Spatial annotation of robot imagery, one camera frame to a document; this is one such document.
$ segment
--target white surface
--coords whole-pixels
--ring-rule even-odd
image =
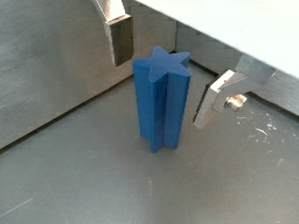
[[[296,0],[137,0],[299,78]]]

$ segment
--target blue plastic prism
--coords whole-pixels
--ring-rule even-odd
[[[192,75],[188,64],[188,52],[169,54],[160,46],[149,58],[133,61],[140,135],[151,141],[152,153],[163,146],[177,148]]]

